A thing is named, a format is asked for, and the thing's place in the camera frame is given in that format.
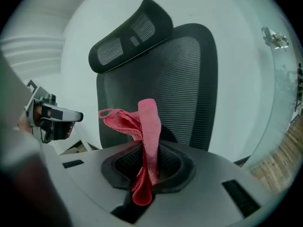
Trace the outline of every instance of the pink cloth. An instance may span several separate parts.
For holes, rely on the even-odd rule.
[[[101,115],[108,111],[111,111],[108,115]],[[113,130],[129,134],[134,140],[142,140],[143,165],[132,183],[132,192],[135,204],[149,204],[152,201],[152,186],[159,180],[157,158],[161,122],[155,100],[140,101],[138,111],[134,113],[122,109],[104,109],[99,111],[99,118]]]

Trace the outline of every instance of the robotic arm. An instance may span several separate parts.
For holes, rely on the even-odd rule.
[[[57,107],[56,96],[44,90],[35,80],[27,84],[32,96],[25,106],[27,121],[32,134],[42,143],[64,140],[69,137],[75,122],[81,122],[83,113]],[[42,117],[34,117],[34,108],[42,107]]]

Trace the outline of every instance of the chair backrest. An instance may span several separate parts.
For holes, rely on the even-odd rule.
[[[121,31],[116,29],[114,35],[98,42],[89,53],[90,66],[98,73],[98,109],[134,112],[140,100],[153,98],[163,130],[178,143],[208,150],[218,78],[214,38],[199,24],[173,29],[169,16],[147,0],[150,17],[144,1],[136,16],[119,27]],[[103,148],[130,140],[102,120],[99,132]]]

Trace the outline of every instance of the red fabric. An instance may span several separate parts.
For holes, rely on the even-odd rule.
[[[152,201],[152,186],[159,181],[157,158],[161,122],[155,100],[140,101],[138,111],[134,113],[122,109],[104,109],[99,111],[99,118],[108,127],[129,134],[134,140],[142,140],[143,165],[132,183],[132,192],[135,204],[149,204]]]

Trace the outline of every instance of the hand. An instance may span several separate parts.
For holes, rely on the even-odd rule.
[[[42,106],[41,105],[35,106],[34,107],[34,122],[35,123],[39,121],[39,119],[41,118],[41,115],[42,115]],[[50,110],[47,112],[47,115],[49,117],[51,116],[51,111]],[[18,128],[21,131],[28,132],[28,133],[32,134],[32,127],[27,122],[27,115],[26,115],[25,111],[23,111],[23,113],[22,113],[22,115],[19,119]]]

